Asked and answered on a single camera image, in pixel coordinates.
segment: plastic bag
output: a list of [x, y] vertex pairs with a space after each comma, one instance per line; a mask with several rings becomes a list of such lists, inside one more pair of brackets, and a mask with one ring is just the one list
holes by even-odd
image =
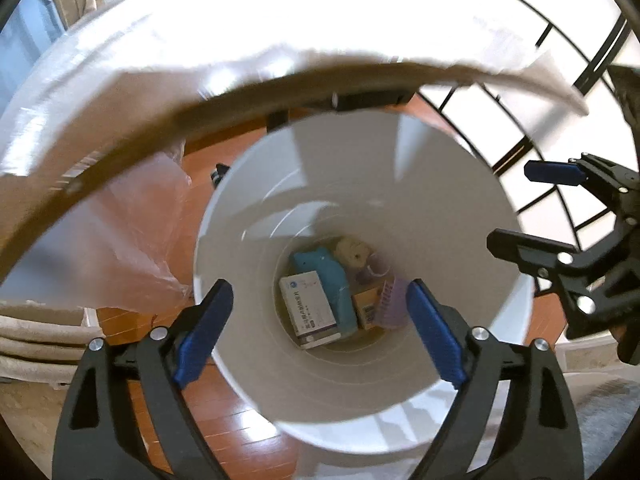
[[170, 269], [190, 178], [158, 153], [79, 203], [20, 260], [3, 300], [156, 313], [191, 287]]

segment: purple plastic object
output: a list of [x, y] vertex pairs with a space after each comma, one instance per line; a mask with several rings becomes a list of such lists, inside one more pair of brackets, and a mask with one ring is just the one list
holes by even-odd
[[380, 294], [380, 304], [376, 309], [374, 323], [382, 328], [400, 328], [407, 324], [406, 290], [409, 281], [395, 278], [385, 282]]

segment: metal screw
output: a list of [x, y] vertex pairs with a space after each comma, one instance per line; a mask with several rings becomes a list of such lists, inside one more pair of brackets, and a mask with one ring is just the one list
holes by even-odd
[[558, 253], [558, 261], [561, 264], [571, 265], [574, 262], [574, 257], [569, 253]]
[[91, 341], [89, 342], [89, 350], [92, 350], [93, 352], [97, 352], [103, 346], [104, 346], [104, 339], [102, 339], [101, 337], [91, 339]]
[[533, 341], [533, 346], [535, 346], [541, 352], [546, 352], [549, 350], [549, 343], [547, 343], [544, 339], [538, 338]]
[[578, 308], [585, 314], [591, 314], [594, 310], [596, 310], [595, 302], [588, 296], [580, 296], [580, 298], [578, 298], [577, 304]]
[[154, 341], [162, 341], [166, 337], [169, 331], [165, 326], [156, 326], [150, 333], [149, 337]]
[[489, 339], [489, 331], [482, 326], [475, 326], [471, 331], [471, 335], [478, 341]]

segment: white bucket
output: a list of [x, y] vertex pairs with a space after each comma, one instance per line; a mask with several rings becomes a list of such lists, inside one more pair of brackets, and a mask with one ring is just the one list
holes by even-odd
[[455, 392], [414, 327], [350, 351], [302, 351], [276, 314], [277, 280], [292, 252], [353, 235], [470, 325], [521, 342], [532, 282], [487, 251], [498, 227], [519, 229], [497, 179], [418, 119], [324, 114], [269, 134], [233, 164], [200, 228], [196, 300], [218, 278], [235, 294], [213, 357], [246, 402], [314, 446], [381, 454], [430, 442]]

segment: barcode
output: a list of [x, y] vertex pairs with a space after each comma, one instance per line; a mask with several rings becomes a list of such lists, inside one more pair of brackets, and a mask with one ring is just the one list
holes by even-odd
[[362, 309], [362, 313], [364, 314], [364, 319], [367, 324], [373, 323], [373, 317], [376, 313], [376, 306], [374, 304], [367, 305]]

